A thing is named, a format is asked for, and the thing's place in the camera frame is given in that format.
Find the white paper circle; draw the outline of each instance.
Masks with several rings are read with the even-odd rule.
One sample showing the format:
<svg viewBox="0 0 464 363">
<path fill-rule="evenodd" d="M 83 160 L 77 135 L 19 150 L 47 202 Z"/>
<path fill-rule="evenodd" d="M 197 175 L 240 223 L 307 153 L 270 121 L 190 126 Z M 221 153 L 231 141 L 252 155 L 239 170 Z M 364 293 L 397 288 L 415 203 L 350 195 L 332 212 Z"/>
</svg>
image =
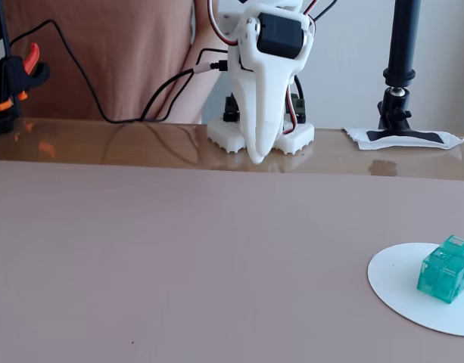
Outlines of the white paper circle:
<svg viewBox="0 0 464 363">
<path fill-rule="evenodd" d="M 403 317 L 442 333 L 464 337 L 464 291 L 447 304 L 417 290 L 422 261 L 437 244 L 401 244 L 369 263 L 368 279 L 383 302 Z"/>
</svg>

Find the green plastic block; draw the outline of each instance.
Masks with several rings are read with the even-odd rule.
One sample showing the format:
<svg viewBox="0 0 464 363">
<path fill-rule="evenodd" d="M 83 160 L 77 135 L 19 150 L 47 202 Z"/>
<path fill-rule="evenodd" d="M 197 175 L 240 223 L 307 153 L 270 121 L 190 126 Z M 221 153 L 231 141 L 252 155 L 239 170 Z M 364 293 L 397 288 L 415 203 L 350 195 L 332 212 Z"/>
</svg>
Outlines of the green plastic block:
<svg viewBox="0 0 464 363">
<path fill-rule="evenodd" d="M 464 240 L 450 236 L 423 260 L 417 288 L 446 303 L 464 291 Z"/>
</svg>

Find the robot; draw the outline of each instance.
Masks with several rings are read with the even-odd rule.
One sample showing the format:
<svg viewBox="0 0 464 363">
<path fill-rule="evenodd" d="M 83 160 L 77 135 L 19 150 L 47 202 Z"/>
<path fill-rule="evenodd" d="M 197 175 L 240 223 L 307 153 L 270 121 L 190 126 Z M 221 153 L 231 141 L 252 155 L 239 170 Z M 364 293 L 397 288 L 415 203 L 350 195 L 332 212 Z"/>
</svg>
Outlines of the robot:
<svg viewBox="0 0 464 363">
<path fill-rule="evenodd" d="M 211 122 L 208 137 L 227 152 L 246 147 L 252 162 L 259 164 L 273 147 L 295 154 L 314 139 L 312 124 L 297 124 L 290 85 L 313 47 L 316 25 L 307 14 L 317 1 L 305 13 L 300 12 L 302 0 L 239 1 L 234 14 L 218 15 L 226 36 L 209 0 L 212 26 L 229 46 L 229 78 L 240 120 Z"/>
</svg>

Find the red wire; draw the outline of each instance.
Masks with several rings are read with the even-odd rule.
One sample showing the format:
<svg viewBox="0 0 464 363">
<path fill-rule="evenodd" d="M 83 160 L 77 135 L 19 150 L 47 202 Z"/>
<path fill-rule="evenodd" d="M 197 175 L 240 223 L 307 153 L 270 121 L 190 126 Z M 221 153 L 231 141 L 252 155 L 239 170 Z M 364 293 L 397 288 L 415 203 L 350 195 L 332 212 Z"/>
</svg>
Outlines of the red wire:
<svg viewBox="0 0 464 363">
<path fill-rule="evenodd" d="M 284 131 L 284 135 L 288 135 L 291 132 L 293 132 L 297 126 L 297 118 L 295 115 L 294 108 L 291 105 L 291 99 L 289 98 L 289 88 L 287 88 L 287 92 L 285 93 L 285 97 L 287 98 L 287 106 L 289 109 L 289 115 L 291 115 L 291 121 L 292 121 L 292 129 L 289 129 L 287 131 Z"/>
<path fill-rule="evenodd" d="M 304 14 L 309 14 L 309 12 L 313 9 L 314 5 L 318 2 L 318 0 L 313 0 L 310 5 L 305 10 Z"/>
<path fill-rule="evenodd" d="M 211 11 L 213 11 L 213 9 L 210 9 L 210 3 L 208 2 L 208 19 L 210 20 L 211 27 L 213 28 L 213 31 L 215 32 L 216 36 L 218 36 L 218 38 L 220 38 L 220 40 L 221 40 L 222 42 L 224 42 L 225 44 L 227 44 L 227 45 L 231 45 L 231 46 L 238 45 L 238 40 L 235 41 L 235 42 L 230 42 L 229 40 L 224 39 L 224 38 L 220 35 L 220 33 L 218 32 L 218 30 L 217 30 L 216 27 L 214 26 L 213 21 L 212 21 L 212 19 L 211 19 Z"/>
</svg>

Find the cable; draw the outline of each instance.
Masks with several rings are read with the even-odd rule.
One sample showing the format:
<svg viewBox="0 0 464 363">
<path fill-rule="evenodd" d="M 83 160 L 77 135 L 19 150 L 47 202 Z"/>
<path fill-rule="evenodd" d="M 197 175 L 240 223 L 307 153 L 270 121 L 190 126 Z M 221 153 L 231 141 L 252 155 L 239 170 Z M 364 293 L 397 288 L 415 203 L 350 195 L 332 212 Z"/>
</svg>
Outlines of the cable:
<svg viewBox="0 0 464 363">
<path fill-rule="evenodd" d="M 302 89 L 301 81 L 299 80 L 298 76 L 294 76 L 294 83 L 297 87 L 297 93 L 299 94 L 299 98 L 304 99 L 304 90 Z"/>
<path fill-rule="evenodd" d="M 92 97 L 94 98 L 95 100 L 95 103 L 97 104 L 97 108 L 98 108 L 98 111 L 99 113 L 101 114 L 102 118 L 107 121 L 108 123 L 113 123 L 113 124 L 124 124 L 124 123 L 134 123 L 134 122 L 137 122 L 137 121 L 140 121 L 140 122 L 152 122 L 152 123 L 161 123 L 163 121 L 166 121 L 166 119 L 169 117 L 170 113 L 171 113 L 171 110 L 173 108 L 173 105 L 175 104 L 176 100 L 178 99 L 178 97 L 182 94 L 182 92 L 184 91 L 184 89 L 186 88 L 186 86 L 191 82 L 192 80 L 192 77 L 194 75 L 194 71 L 193 69 L 190 69 L 190 70 L 185 70 L 179 74 L 177 74 L 176 76 L 172 77 L 171 79 L 169 79 L 168 81 L 166 81 L 154 94 L 153 96 L 151 97 L 150 101 L 146 104 L 146 108 L 145 110 L 142 112 L 142 115 L 140 118 L 138 119 L 122 119 L 122 120 L 112 120 L 112 119 L 109 119 L 107 117 L 107 115 L 105 114 L 104 112 L 104 109 L 98 99 L 98 96 L 97 96 L 97 93 L 95 92 L 94 90 L 94 87 L 93 85 L 91 84 L 88 76 L 86 75 L 86 72 L 84 71 L 82 65 L 79 63 L 79 61 L 76 59 L 75 55 L 73 54 L 73 52 L 71 51 L 65 37 L 64 37 L 64 34 L 62 33 L 60 27 L 58 26 L 58 24 L 52 20 L 52 19 L 49 19 L 49 20 L 46 20 L 44 21 L 43 23 L 41 23 L 40 25 L 38 25 L 37 27 L 29 30 L 28 32 L 25 32 L 21 35 L 19 35 L 18 37 L 16 37 L 15 39 L 13 39 L 10 43 L 10 45 L 13 45 L 14 43 L 20 41 L 21 39 L 25 38 L 26 36 L 29 36 L 35 32 L 37 32 L 38 30 L 40 30 L 41 28 L 43 28 L 44 26 L 46 26 L 47 24 L 52 24 L 55 29 L 57 30 L 58 32 L 58 35 L 60 36 L 61 38 L 61 41 L 64 43 L 64 47 L 65 49 L 67 50 L 68 54 L 70 55 L 70 57 L 72 58 L 73 62 L 75 63 L 75 65 L 77 65 L 77 68 L 79 69 L 80 73 L 82 74 L 84 80 L 86 81 L 86 84 L 87 86 L 89 87 L 90 89 L 90 92 L 92 93 Z M 184 86 L 179 90 L 179 92 L 176 94 L 176 96 L 174 97 L 173 101 L 171 102 L 171 105 L 170 105 L 170 108 L 168 109 L 167 111 L 167 114 L 164 118 L 162 119 L 146 119 L 145 118 L 145 115 L 148 113 L 148 111 L 151 109 L 152 107 L 152 104 L 156 101 L 157 97 L 159 97 L 159 94 L 165 89 L 167 88 L 170 84 L 172 84 L 173 82 L 175 82 L 177 79 L 187 75 L 187 74 L 190 74 L 190 77 L 188 78 L 188 80 L 186 81 L 186 83 L 184 84 Z"/>
<path fill-rule="evenodd" d="M 320 18 L 322 18 L 324 15 L 326 15 L 326 13 L 327 13 L 328 11 L 331 10 L 331 8 L 332 8 L 333 6 L 336 5 L 337 2 L 338 2 L 338 0 L 333 0 L 332 3 L 329 4 L 329 6 L 328 6 L 326 9 L 324 9 L 324 10 L 322 11 L 322 13 L 320 13 L 317 17 L 313 18 L 313 20 L 314 20 L 314 21 L 318 21 Z"/>
<path fill-rule="evenodd" d="M 224 54 L 228 53 L 228 51 L 223 50 L 223 49 L 203 48 L 203 49 L 201 49 L 200 54 L 198 55 L 198 59 L 197 59 L 197 61 L 196 61 L 196 65 L 199 65 L 199 63 L 200 63 L 200 61 L 201 61 L 201 58 L 203 57 L 203 53 L 204 53 L 205 51 L 214 51 L 214 52 L 216 52 L 216 53 L 224 53 Z M 174 99 L 171 101 L 170 108 L 168 109 L 168 112 L 167 112 L 166 116 L 165 116 L 164 118 L 162 118 L 162 119 L 157 119 L 157 120 L 156 120 L 157 123 L 162 123 L 163 121 L 166 121 L 166 120 L 167 120 L 167 118 L 168 118 L 168 117 L 170 116 L 170 114 L 171 114 L 171 109 L 173 108 L 173 105 L 175 104 L 175 102 L 176 102 L 176 100 L 178 99 L 178 97 L 183 93 L 183 91 L 185 91 L 186 86 L 191 82 L 191 80 L 192 80 L 192 78 L 193 78 L 194 75 L 195 75 L 195 74 L 193 73 L 193 74 L 190 75 L 190 77 L 188 77 L 188 80 L 186 81 L 186 83 L 183 85 L 183 87 L 181 87 L 181 89 L 179 90 L 179 92 L 176 94 L 176 96 L 174 97 Z M 142 117 L 145 117 L 145 114 L 146 114 L 146 113 L 143 112 L 142 115 L 141 115 L 141 118 L 142 118 Z"/>
<path fill-rule="evenodd" d="M 200 55 L 198 55 L 198 60 L 196 61 L 196 65 L 199 65 L 200 61 L 201 61 L 201 57 L 203 57 L 203 53 L 205 51 L 214 51 L 215 53 L 224 53 L 224 54 L 227 54 L 229 51 L 226 51 L 224 49 L 215 49 L 215 48 L 203 48 L 201 49 L 200 51 Z"/>
<path fill-rule="evenodd" d="M 92 97 L 94 98 L 95 100 L 95 103 L 97 104 L 97 108 L 98 108 L 98 112 L 101 114 L 102 118 L 105 119 L 108 123 L 113 123 L 113 124 L 122 124 L 122 123 L 134 123 L 136 121 L 148 121 L 148 122 L 161 122 L 162 120 L 155 120 L 155 119 L 144 119 L 144 118 L 139 118 L 139 119 L 122 119 L 122 120 L 113 120 L 113 119 L 109 119 L 107 117 L 107 115 L 105 114 L 104 112 L 104 109 L 101 105 L 101 102 L 99 101 L 98 99 L 98 96 L 97 96 L 97 93 L 95 92 L 95 89 L 94 89 L 94 86 L 91 84 L 88 76 L 86 75 L 86 72 L 84 71 L 82 65 L 80 64 L 80 62 L 76 59 L 75 55 L 73 54 L 72 50 L 70 49 L 68 43 L 67 43 L 67 40 L 65 39 L 64 37 L 64 34 L 62 33 L 60 27 L 58 26 L 57 22 L 55 22 L 54 20 L 52 19 L 48 19 L 46 21 L 44 21 L 43 23 L 41 23 L 40 25 L 38 25 L 37 27 L 29 30 L 28 32 L 26 33 L 23 33 L 21 34 L 20 36 L 17 36 L 15 39 L 13 39 L 10 43 L 10 45 L 13 45 L 14 43 L 20 41 L 21 39 L 25 38 L 26 36 L 29 36 L 31 34 L 33 34 L 34 32 L 37 32 L 38 30 L 40 30 L 41 28 L 43 28 L 44 26 L 46 26 L 47 24 L 52 24 L 55 29 L 57 30 L 58 32 L 58 35 L 60 36 L 60 39 L 61 41 L 64 43 L 64 47 L 65 49 L 67 50 L 67 53 L 70 55 L 70 57 L 72 58 L 72 61 L 75 63 L 75 65 L 77 65 L 77 68 L 79 69 L 80 71 L 80 74 L 82 74 L 82 77 L 84 78 L 84 80 L 86 81 L 86 84 L 87 86 L 89 87 L 90 89 L 90 92 L 92 93 Z M 164 83 L 164 85 L 162 85 L 155 93 L 154 95 L 152 96 L 150 102 L 148 103 L 149 105 L 149 108 L 151 108 L 151 105 L 152 103 L 154 102 L 154 100 L 156 100 L 156 98 L 159 96 L 159 94 L 168 86 L 170 85 L 171 83 L 173 83 L 174 81 L 176 81 L 177 79 L 181 78 L 182 76 L 186 75 L 186 74 L 190 74 L 192 73 L 193 70 L 186 70 L 184 72 L 181 72 L 180 74 L 172 77 L 171 79 L 169 79 L 167 82 Z"/>
<path fill-rule="evenodd" d="M 310 13 L 310 11 L 313 10 L 314 5 L 316 5 L 318 1 L 319 0 L 313 0 L 313 2 L 311 2 L 310 5 L 305 10 L 304 15 L 308 15 Z"/>
<path fill-rule="evenodd" d="M 163 117 L 162 119 L 156 119 L 155 122 L 156 123 L 163 123 L 164 121 L 166 121 L 168 119 L 168 117 L 170 116 L 171 114 L 171 110 L 173 109 L 173 105 L 174 103 L 176 102 L 176 100 L 179 98 L 179 96 L 183 93 L 183 91 L 185 91 L 185 88 L 186 86 L 192 81 L 192 78 L 195 74 L 194 73 L 191 73 L 190 77 L 188 77 L 188 79 L 186 80 L 185 84 L 181 87 L 181 89 L 179 90 L 178 93 L 176 93 L 176 95 L 174 96 L 173 100 L 171 101 L 171 104 L 170 104 L 170 108 L 168 108 L 168 112 L 166 113 L 166 116 Z M 148 104 L 146 105 L 146 108 L 144 111 L 142 111 L 142 114 L 141 114 L 141 118 L 140 120 L 141 121 L 145 121 L 145 117 L 146 117 L 146 114 L 148 113 L 149 109 L 151 108 L 153 102 L 155 101 L 155 99 L 151 99 L 149 100 Z"/>
<path fill-rule="evenodd" d="M 216 24 L 215 17 L 213 15 L 213 0 L 208 0 L 208 18 L 210 19 L 211 27 L 215 31 L 216 36 L 218 36 L 222 42 L 230 46 L 238 45 L 238 39 L 230 39 L 224 35 L 218 27 L 218 24 Z"/>
<path fill-rule="evenodd" d="M 294 105 L 292 104 L 291 86 L 289 85 L 287 87 L 287 92 L 285 96 L 287 98 L 287 108 L 289 110 L 289 115 L 291 115 L 291 121 L 292 121 L 292 129 L 284 131 L 284 135 L 288 135 L 291 132 L 293 132 L 297 126 L 297 116 L 295 114 Z"/>
</svg>

